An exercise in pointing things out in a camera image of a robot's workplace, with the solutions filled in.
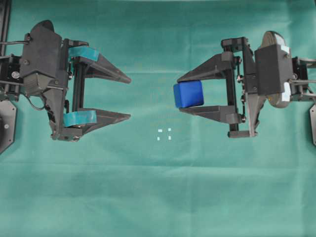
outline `black cable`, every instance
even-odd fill
[[[38,110],[38,111],[41,111],[41,110],[45,109],[45,97],[44,96],[42,96],[42,95],[40,96],[40,98],[41,98],[41,100],[43,101],[43,104],[44,104],[43,107],[37,107],[31,102],[30,98],[26,94],[21,93],[21,95],[24,95],[24,97],[29,101],[29,103],[31,104],[33,109]]]
[[[11,41],[11,42],[0,42],[0,44],[11,45],[11,44],[28,44],[28,41]]]

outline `teal rubber pad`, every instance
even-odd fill
[[[99,51],[87,46],[72,47],[68,50],[69,60],[72,57],[84,57],[93,61],[98,61]]]
[[[96,123],[97,114],[95,110],[75,111],[64,114],[64,126],[69,127],[79,124]]]

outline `white label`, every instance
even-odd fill
[[[286,52],[287,54],[290,54],[290,48],[285,45],[281,45],[281,50]]]
[[[288,82],[284,83],[284,92],[282,93],[282,101],[290,102],[291,87]]]

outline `green cloth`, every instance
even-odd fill
[[[311,104],[266,103],[256,138],[229,139],[226,124],[179,112],[172,91],[222,39],[245,36],[256,49],[274,30],[293,56],[316,58],[313,0],[13,0],[8,40],[45,19],[132,78],[87,79],[84,106],[132,117],[52,141],[46,112],[21,97],[16,141],[0,156],[0,236],[316,236]],[[205,105],[225,105],[225,88],[203,82]]]

